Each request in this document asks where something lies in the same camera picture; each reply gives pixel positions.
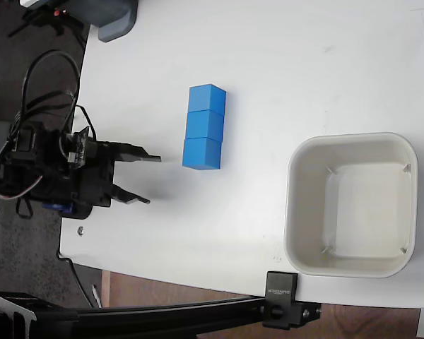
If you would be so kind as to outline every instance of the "wooden floor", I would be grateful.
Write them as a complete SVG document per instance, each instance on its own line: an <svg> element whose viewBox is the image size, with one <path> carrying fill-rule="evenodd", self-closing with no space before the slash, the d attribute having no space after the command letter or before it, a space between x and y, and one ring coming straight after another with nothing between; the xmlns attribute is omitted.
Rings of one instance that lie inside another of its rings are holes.
<svg viewBox="0 0 424 339"><path fill-rule="evenodd" d="M231 293L167 284L153 280L105 273L102 302L105 306L148 306L200 302L236 297ZM380 309L323 305L322 317L303 328L280 331L263 328L260 323L200 338L416 338L418 309Z"/></svg>

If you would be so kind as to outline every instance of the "white plastic tray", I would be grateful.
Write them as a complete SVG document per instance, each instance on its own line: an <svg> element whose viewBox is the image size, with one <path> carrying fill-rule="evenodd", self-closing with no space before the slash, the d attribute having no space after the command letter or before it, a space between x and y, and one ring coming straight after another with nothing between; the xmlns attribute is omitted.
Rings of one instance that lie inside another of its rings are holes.
<svg viewBox="0 0 424 339"><path fill-rule="evenodd" d="M289 166L285 250L300 272L385 278L415 245L418 161L395 133L320 136Z"/></svg>

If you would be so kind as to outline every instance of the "black cable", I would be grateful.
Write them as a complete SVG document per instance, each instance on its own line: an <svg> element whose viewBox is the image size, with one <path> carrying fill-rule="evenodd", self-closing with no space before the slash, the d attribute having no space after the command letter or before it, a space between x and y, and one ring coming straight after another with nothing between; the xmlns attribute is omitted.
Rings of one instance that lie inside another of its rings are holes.
<svg viewBox="0 0 424 339"><path fill-rule="evenodd" d="M85 289L83 288L82 283L81 283L80 279L78 278L76 268L74 267L71 258L61 256L60 246L61 246L61 231L60 231L60 238L59 238L59 241L58 241L57 259L60 260L60 261L65 261L65 262L69 263L69 267L71 268L71 271L73 273L73 277L76 280L78 288L80 289L80 291L81 291L83 297L85 298L86 302L88 303L88 305L90 305L91 308L94 308L93 303L91 302L90 298L87 296Z"/></svg>
<svg viewBox="0 0 424 339"><path fill-rule="evenodd" d="M36 67L46 58L49 57L53 57L53 56L60 56L62 58L64 58L65 60L68 61L69 65L71 66L73 73L76 77L76 89L73 93L67 91L67 90L55 90L49 93L46 93L44 95L41 95L39 97L36 97L35 99L33 99L32 101L30 101L27 104L27 95L28 95L28 85L31 79L31 75L33 74L33 71L36 69ZM69 111L66 115L66 118L64 120L63 126L60 130L60 137L59 137L59 150L61 152L61 154L67 159L67 154L64 152L63 149L63 135L64 135L64 131L66 130L69 121L71 121L73 114L74 114L74 110L76 107L76 103L78 100L78 93L80 90L80 71L78 70L78 67L76 65L76 62L73 60L73 58L67 54L66 52L63 51L59 51L56 49L50 50L48 52L45 52L41 55L39 55L38 58L36 58L30 65L30 67L28 68L25 77L23 79L23 84L22 84L22 100L21 100L21 105L20 105L20 111L16 114L15 118L14 118L14 123L11 125L11 130L10 133L8 135L8 138L5 142L5 144L2 146L2 148L0 149L0 163L3 159L3 157L11 150L13 144L16 142L17 136L19 131L22 129L23 123L27 120L29 120L30 118L39 115L39 114L52 114L55 115L49 111L51 110L56 110L56 109L64 109L69 107ZM54 97L58 97L61 95L67 95L69 96L69 98L71 99L70 103L66 103L66 104L59 104L59 105L43 105L43 106L38 106L39 104L52 99ZM96 132L95 129L93 127L93 125L91 124L91 120L88 116L88 114L86 113L86 110L83 106L79 106L82 110L82 113L85 115L85 118L88 122L88 124L91 127L91 131L93 134L93 139L96 140Z"/></svg>
<svg viewBox="0 0 424 339"><path fill-rule="evenodd" d="M83 115L85 116L86 121L88 122L88 125L90 125L91 128L91 133L93 135L93 140L96 141L97 137L96 137L96 131L93 127L93 124L91 123L90 117L88 116L88 113L86 113L86 109L83 106L80 105L76 105L76 107L80 108L82 110Z"/></svg>
<svg viewBox="0 0 424 339"><path fill-rule="evenodd" d="M45 53L42 53L41 55L39 55L39 57L36 58L31 63L30 67L27 70L27 73L25 74L25 76L23 78L22 101L20 103L20 116L22 118L25 118L25 114L27 112L28 84L30 82L31 75L33 74L33 71L35 70L37 65L39 65L46 58L53 57L53 56L61 56L65 60L67 60L69 65L71 66L73 72L74 72L74 75L76 77L76 90L73 93L72 108L75 107L75 104L77 103L77 99L78 99L78 92L80 90L80 71L78 70L77 64L76 64L75 60L72 58L72 56L70 56L66 52L60 51L58 49L52 49L48 52L45 52ZM17 125L17 131L19 131L20 128L22 127L22 123L23 123L23 119L20 119L20 121Z"/></svg>

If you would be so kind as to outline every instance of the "stacked blue cubes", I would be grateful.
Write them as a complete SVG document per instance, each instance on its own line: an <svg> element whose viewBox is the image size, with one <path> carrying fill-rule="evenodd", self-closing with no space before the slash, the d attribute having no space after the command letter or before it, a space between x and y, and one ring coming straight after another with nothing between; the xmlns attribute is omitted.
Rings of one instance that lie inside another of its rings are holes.
<svg viewBox="0 0 424 339"><path fill-rule="evenodd" d="M182 165L196 170L220 168L226 92L214 85L190 88Z"/></svg>

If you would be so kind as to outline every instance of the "wire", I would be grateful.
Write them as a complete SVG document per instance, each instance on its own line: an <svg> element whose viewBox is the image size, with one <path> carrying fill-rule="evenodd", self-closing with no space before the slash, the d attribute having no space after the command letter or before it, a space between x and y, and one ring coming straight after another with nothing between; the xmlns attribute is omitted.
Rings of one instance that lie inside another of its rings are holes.
<svg viewBox="0 0 424 339"><path fill-rule="evenodd" d="M73 273L73 277L76 280L78 288L80 289L80 291L81 291L83 297L85 298L86 302L88 303L88 305L90 305L91 308L94 308L93 303L91 302L90 298L87 296L86 291L83 288L80 279L78 278L76 268L74 267L71 258L68 258L67 256L61 256L60 247L61 247L61 230L60 230L60 238L59 238L59 241L58 241L57 259L60 260L60 261L65 261L65 262L69 263L69 267L71 268L71 271Z"/></svg>
<svg viewBox="0 0 424 339"><path fill-rule="evenodd" d="M69 65L71 66L71 68L74 72L74 75L76 77L76 90L74 91L74 94L73 94L73 102L72 102L72 105L71 105L71 109L73 109L73 107L77 103L78 92L80 90L80 71L78 70L77 64L74 61L74 59L72 58L72 56L70 56L66 52L60 51L58 49L52 49L48 52L45 52L45 53L42 53L41 55L39 55L39 57L36 58L31 63L30 67L27 70L27 73L25 74L25 76L23 78L22 100L21 100L21 103L20 103L20 115L22 116L22 118L25 117L25 114L27 112L28 84L30 82L31 75L33 74L33 71L35 70L37 65L39 65L46 58L53 57L53 56L63 57L65 60L68 61ZM23 120L20 119L19 124L17 125L17 131L19 131L20 128L22 127L22 123L23 123Z"/></svg>
<svg viewBox="0 0 424 339"><path fill-rule="evenodd" d="M31 184L31 186L29 186L29 187L28 187L28 188L26 188L24 191L22 191L22 193L19 193L19 194L17 194L16 196L4 196L4 195L0 194L0 199L1 199L1 200L14 200L14 199L20 198L20 197L22 197L22 196L26 195L26 194L27 194L29 191L31 191L32 189L34 189L34 188L35 188L35 186L36 186L36 185L38 185L38 184L40 183L41 179L42 179L42 175L41 175L41 176L39 176L39 177L36 179L36 181L35 181L33 184Z"/></svg>
<svg viewBox="0 0 424 339"><path fill-rule="evenodd" d="M37 66L46 58L53 57L53 56L60 56L64 58L66 61L68 61L69 65L72 68L72 71L76 77L76 88L73 93L66 91L66 90L56 90L49 93L46 93L44 95L41 95L34 100L27 103L27 96L28 96L28 86L30 83L31 75L33 74L33 71L37 68ZM42 53L39 55L38 58L36 58L28 68L22 84L22 99L21 99L21 105L20 105L20 111L16 114L14 118L14 123L11 125L11 130L9 132L8 138L6 139L6 142L3 144L3 146L0 149L0 163L4 156L11 150L12 145L16 142L17 136L19 131L22 129L23 123L27 120L29 120L31 117L34 117L39 114L52 114L51 112L48 112L53 109L63 109L69 107L69 112L67 116L71 116L72 112L75 108L75 105L77 103L78 99L78 93L80 90L80 71L78 70L78 67L76 65L76 62L73 60L73 58L67 54L66 52L59 51L56 49L50 50L48 52ZM58 97L61 95L68 95L71 98L71 102L68 104L61 104L61 105L45 105L41 107L36 107L32 109L33 107L43 103L44 101L47 101L49 99L52 99L54 97ZM19 199L26 193L28 193L30 190L25 190L21 194L18 194L15 197L9 197L9 198L17 198Z"/></svg>
<svg viewBox="0 0 424 339"><path fill-rule="evenodd" d="M82 110L82 113L85 116L85 119L88 122L88 125L90 125L91 133L93 135L93 140L96 141L97 140L96 131L95 131L94 127L93 127L93 124L91 123L91 120L90 120L90 117L88 116L88 113L86 113L85 107L80 106L80 105L76 105L76 107L78 107L78 108L80 108Z"/></svg>
<svg viewBox="0 0 424 339"><path fill-rule="evenodd" d="M95 131L95 129L94 129L94 126L93 126L93 123L91 122L90 117L88 116L88 113L86 112L85 107L84 107L84 106L81 106L81 105L75 105L75 107L78 107L78 108L80 108L80 109L81 109L81 111L82 111L83 115L85 116L86 121L88 122L88 125L89 125L89 126L90 126L90 128L91 128L91 133L92 133L92 135L93 135L93 140L94 140L94 141L96 141L96 140L97 140L96 131ZM69 123L69 121L71 120L71 118L72 118L72 116L73 116L74 112L75 112L74 110L69 111L68 115L66 115L66 118L64 119L63 126L62 126L62 128L61 128L61 131L64 131L64 130L66 129L66 127L68 126L68 123ZM60 137L59 137L59 139L58 139L58 147L59 147L59 150L60 150L61 154L62 154L62 155L63 155L63 156L67 159L67 158L68 158L68 155L64 152L64 149L63 149L63 141L62 141L62 139L61 139L61 135L60 135Z"/></svg>

